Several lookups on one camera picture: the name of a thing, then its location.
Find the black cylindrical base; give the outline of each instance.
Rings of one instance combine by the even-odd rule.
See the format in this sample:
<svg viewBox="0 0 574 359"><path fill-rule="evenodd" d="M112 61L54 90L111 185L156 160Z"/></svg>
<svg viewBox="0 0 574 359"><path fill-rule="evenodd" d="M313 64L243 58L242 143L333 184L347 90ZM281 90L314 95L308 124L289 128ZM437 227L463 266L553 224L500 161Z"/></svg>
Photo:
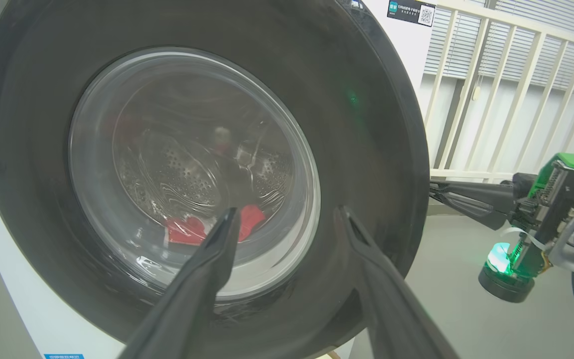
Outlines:
<svg viewBox="0 0 574 359"><path fill-rule="evenodd" d="M508 277L508 275L491 270L488 268L488 264L484 264L482 267L480 275L478 275L478 281L487 292L511 303L523 302L535 285L535 279L533 278Z"/></svg>

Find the washing machine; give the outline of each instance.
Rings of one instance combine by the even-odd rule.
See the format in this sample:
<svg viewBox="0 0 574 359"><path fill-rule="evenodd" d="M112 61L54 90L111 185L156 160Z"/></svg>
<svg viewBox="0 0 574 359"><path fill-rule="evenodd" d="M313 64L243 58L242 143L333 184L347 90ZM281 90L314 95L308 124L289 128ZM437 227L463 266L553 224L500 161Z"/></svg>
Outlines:
<svg viewBox="0 0 574 359"><path fill-rule="evenodd" d="M0 1L0 273L39 352L116 357L228 207L209 357L312 358L363 329L333 209L406 274L428 204L431 27L391 9Z"/></svg>

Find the floor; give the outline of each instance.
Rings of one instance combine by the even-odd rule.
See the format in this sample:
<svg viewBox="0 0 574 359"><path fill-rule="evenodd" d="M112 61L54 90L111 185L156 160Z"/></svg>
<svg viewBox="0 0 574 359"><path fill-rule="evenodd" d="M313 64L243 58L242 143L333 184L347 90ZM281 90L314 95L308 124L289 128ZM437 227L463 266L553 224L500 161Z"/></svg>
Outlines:
<svg viewBox="0 0 574 359"><path fill-rule="evenodd" d="M477 275L497 232L462 216L429 216L407 282L461 359L574 358L570 274L552 268L523 304L497 300ZM515 242L515 238L503 238ZM0 277L0 359L39 359ZM366 332L351 359L371 359Z"/></svg>

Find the blue label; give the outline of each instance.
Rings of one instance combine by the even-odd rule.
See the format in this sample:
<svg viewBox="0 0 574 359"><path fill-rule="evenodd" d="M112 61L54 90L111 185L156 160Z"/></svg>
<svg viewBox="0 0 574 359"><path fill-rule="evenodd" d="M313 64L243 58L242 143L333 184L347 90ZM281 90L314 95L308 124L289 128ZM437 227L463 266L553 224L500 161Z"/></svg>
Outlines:
<svg viewBox="0 0 574 359"><path fill-rule="evenodd" d="M44 354L46 359L84 359L83 354Z"/></svg>

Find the glowing green light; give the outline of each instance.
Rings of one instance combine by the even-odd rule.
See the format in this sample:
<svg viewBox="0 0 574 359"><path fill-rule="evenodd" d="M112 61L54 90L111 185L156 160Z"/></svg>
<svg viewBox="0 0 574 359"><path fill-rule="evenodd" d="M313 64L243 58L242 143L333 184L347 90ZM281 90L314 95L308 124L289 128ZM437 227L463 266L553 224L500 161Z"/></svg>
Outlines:
<svg viewBox="0 0 574 359"><path fill-rule="evenodd" d="M508 260L508 243L495 243L493 249L488 253L487 262L494 266L500 273L510 271L511 262Z"/></svg>

